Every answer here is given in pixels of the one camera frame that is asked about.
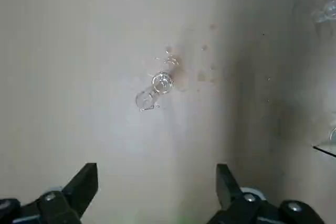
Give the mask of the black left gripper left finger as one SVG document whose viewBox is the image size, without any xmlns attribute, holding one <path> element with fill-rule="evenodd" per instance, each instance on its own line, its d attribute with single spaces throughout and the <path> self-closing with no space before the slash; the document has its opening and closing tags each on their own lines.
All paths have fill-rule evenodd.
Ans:
<svg viewBox="0 0 336 224">
<path fill-rule="evenodd" d="M 1 223 L 81 223 L 97 191 L 97 164 L 86 163 L 65 187 L 28 204 L 16 198 L 1 199 Z"/>
</svg>

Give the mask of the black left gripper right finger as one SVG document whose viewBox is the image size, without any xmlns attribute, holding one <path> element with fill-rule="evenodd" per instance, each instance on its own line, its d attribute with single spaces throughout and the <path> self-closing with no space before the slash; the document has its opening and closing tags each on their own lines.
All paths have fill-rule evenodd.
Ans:
<svg viewBox="0 0 336 224">
<path fill-rule="evenodd" d="M 216 165 L 216 193 L 221 208 L 208 223 L 324 223 L 302 201 L 284 200 L 275 206 L 260 191 L 240 187 L 227 164 Z"/>
</svg>

